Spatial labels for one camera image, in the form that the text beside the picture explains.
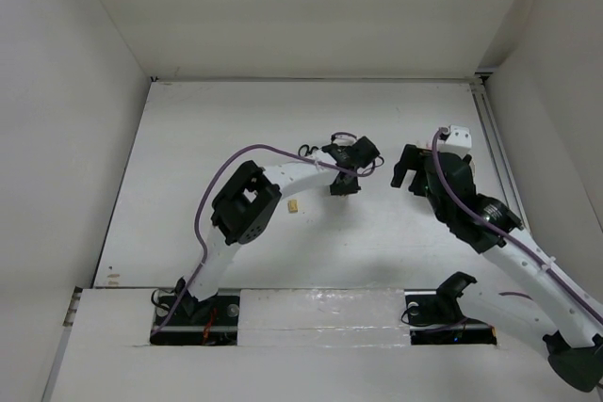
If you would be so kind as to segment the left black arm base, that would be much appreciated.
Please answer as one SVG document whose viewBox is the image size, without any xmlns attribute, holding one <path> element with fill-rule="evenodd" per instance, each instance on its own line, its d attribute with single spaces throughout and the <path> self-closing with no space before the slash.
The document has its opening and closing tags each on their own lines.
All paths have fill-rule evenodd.
<svg viewBox="0 0 603 402">
<path fill-rule="evenodd" d="M 236 346 L 240 313 L 240 292 L 218 292 L 202 302 L 186 293 L 172 316 L 170 309 L 185 286 L 183 279 L 174 289 L 155 289 L 155 307 L 150 344 L 153 346 Z"/>
</svg>

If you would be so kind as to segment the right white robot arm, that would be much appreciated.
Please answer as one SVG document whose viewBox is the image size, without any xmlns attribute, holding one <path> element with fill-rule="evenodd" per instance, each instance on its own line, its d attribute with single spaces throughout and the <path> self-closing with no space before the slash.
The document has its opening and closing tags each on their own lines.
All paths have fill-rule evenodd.
<svg viewBox="0 0 603 402">
<path fill-rule="evenodd" d="M 391 185 L 414 173 L 410 192 L 426 199 L 448 230 L 514 280 L 533 302 L 529 308 L 491 292 L 458 271 L 435 290 L 429 313 L 444 324 L 480 320 L 542 354 L 574 389 L 590 393 L 602 383 L 602 306 L 572 281 L 531 238 L 521 219 L 502 201 L 478 193 L 471 157 L 404 147 Z"/>
</svg>

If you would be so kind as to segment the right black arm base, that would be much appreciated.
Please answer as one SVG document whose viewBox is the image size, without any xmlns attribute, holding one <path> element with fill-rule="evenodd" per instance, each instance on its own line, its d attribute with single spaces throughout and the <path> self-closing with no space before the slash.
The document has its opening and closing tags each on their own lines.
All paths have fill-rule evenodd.
<svg viewBox="0 0 603 402">
<path fill-rule="evenodd" d="M 409 328 L 412 346 L 496 346 L 493 327 L 465 316 L 458 299 L 477 280 L 463 272 L 448 277 L 436 289 L 404 291 L 400 322 Z"/>
</svg>

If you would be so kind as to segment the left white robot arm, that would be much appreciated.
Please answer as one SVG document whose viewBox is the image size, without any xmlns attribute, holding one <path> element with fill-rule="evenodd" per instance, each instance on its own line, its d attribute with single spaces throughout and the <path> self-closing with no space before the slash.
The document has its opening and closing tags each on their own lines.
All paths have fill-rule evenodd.
<svg viewBox="0 0 603 402">
<path fill-rule="evenodd" d="M 245 153 L 267 151 L 289 159 L 275 166 L 242 162 L 214 199 L 209 196 L 220 176 Z M 306 153 L 290 153 L 270 145 L 255 144 L 235 152 L 217 170 L 202 195 L 194 217 L 194 233 L 201 257 L 189 276 L 174 288 L 169 315 L 182 315 L 200 323 L 209 315 L 210 299 L 239 249 L 266 231 L 278 204 L 299 193 L 326 188 L 331 196 L 360 191 L 359 180 L 370 176 L 383 162 L 367 137 L 340 145 L 331 142 Z"/>
</svg>

